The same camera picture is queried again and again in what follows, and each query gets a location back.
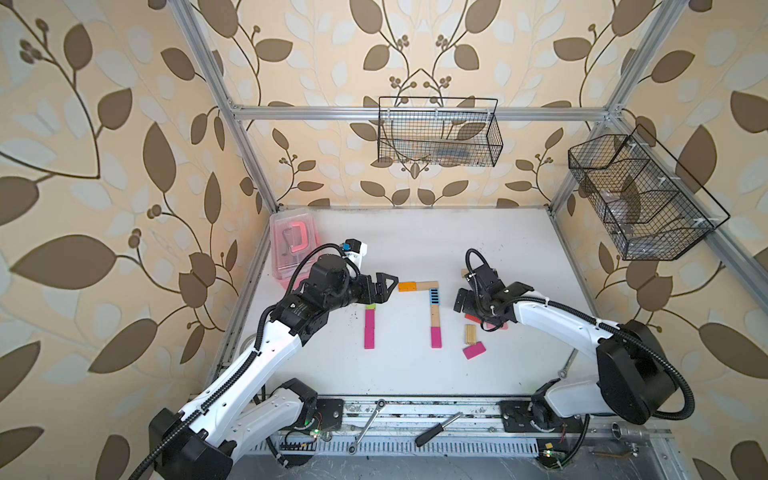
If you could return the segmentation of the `orange block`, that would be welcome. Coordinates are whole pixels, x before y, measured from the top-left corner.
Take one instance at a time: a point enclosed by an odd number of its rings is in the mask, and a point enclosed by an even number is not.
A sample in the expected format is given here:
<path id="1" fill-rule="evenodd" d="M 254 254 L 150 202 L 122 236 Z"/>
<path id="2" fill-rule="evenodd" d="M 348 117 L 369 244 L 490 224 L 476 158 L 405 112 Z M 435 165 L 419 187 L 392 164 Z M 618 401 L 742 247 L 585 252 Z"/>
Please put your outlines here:
<path id="1" fill-rule="evenodd" d="M 418 290 L 418 286 L 416 282 L 404 282 L 398 285 L 398 290 L 400 292 L 413 292 Z"/>

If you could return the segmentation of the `red block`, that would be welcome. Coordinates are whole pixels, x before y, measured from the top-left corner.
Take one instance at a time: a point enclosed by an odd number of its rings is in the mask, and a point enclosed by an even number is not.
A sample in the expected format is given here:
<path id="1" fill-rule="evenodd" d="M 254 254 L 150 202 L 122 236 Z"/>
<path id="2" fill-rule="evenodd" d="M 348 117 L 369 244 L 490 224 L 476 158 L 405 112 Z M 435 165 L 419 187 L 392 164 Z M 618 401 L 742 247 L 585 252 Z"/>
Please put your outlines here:
<path id="1" fill-rule="evenodd" d="M 477 317 L 474 317 L 474 316 L 472 316 L 472 315 L 469 315 L 469 314 L 465 314 L 465 319 L 467 319 L 467 320 L 469 320 L 469 321 L 471 321 L 471 322 L 474 322 L 474 323 L 476 323 L 476 324 L 478 324 L 478 325 L 480 325 L 480 324 L 482 323 L 482 322 L 481 322 L 481 320 L 480 320 L 479 318 L 477 318 Z"/>

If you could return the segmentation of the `magenta block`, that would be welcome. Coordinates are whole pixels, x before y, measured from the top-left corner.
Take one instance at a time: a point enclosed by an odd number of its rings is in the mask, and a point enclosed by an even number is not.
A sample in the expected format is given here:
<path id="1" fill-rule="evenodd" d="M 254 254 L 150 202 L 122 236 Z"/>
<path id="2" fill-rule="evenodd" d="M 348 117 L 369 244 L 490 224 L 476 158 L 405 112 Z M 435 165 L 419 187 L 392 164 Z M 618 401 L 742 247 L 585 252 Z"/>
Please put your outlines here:
<path id="1" fill-rule="evenodd" d="M 373 350 L 375 348 L 375 329 L 366 328 L 364 330 L 364 349 Z"/>
<path id="2" fill-rule="evenodd" d="M 476 342 L 476 343 L 474 343 L 472 345 L 468 345 L 468 346 L 466 346 L 462 350 L 462 352 L 463 352 L 463 354 L 464 354 L 464 356 L 465 356 L 465 358 L 467 360 L 474 359 L 474 358 L 478 357 L 479 355 L 482 355 L 486 351 L 487 351 L 486 347 L 480 341 L 478 341 L 478 342 Z"/>
<path id="3" fill-rule="evenodd" d="M 440 327 L 430 328 L 430 342 L 433 349 L 440 349 L 442 347 L 442 333 Z"/>
<path id="4" fill-rule="evenodd" d="M 376 321 L 375 310 L 366 309 L 365 310 L 365 330 L 374 331 L 375 325 L 376 325 L 375 321 Z"/>

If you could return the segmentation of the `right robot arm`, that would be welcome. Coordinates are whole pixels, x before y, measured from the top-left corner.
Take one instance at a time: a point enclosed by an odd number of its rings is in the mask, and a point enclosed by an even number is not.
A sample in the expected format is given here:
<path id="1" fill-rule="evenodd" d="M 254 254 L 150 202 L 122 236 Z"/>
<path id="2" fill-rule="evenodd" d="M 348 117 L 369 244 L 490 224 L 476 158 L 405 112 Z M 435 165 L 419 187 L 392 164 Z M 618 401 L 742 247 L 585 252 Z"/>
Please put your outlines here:
<path id="1" fill-rule="evenodd" d="M 526 428 L 564 433 L 570 420 L 579 422 L 581 430 L 570 450 L 557 460 L 541 458 L 543 467 L 568 465 L 597 416 L 615 416 L 642 426 L 651 418 L 682 421 L 693 415 L 696 401 L 692 388 L 667 359 L 648 326 L 635 320 L 616 323 L 599 319 L 547 298 L 527 284 L 505 284 L 487 260 L 472 265 L 472 258 L 481 257 L 474 248 L 465 253 L 468 285 L 457 293 L 456 312 L 478 319 L 487 333 L 508 324 L 547 333 L 583 354 L 596 368 L 590 375 L 549 380 L 528 401 L 500 403 L 509 433 Z"/>

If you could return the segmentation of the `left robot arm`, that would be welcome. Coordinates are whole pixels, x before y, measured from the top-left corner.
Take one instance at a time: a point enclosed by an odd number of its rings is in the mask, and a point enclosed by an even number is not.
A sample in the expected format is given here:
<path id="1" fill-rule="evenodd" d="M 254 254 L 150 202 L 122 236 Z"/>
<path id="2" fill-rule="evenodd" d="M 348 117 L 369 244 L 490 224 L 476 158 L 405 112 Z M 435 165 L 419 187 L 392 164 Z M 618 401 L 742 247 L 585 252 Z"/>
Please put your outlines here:
<path id="1" fill-rule="evenodd" d="M 178 412 L 161 410 L 150 422 L 150 451 L 131 476 L 147 470 L 164 479 L 225 479 L 251 449 L 286 428 L 302 429 L 315 416 L 317 394 L 290 380 L 260 403 L 252 401 L 268 380 L 328 322 L 351 304 L 386 303 L 399 280 L 360 271 L 367 247 L 349 239 L 326 243 L 303 258 L 283 296 L 260 315 L 249 348 Z"/>

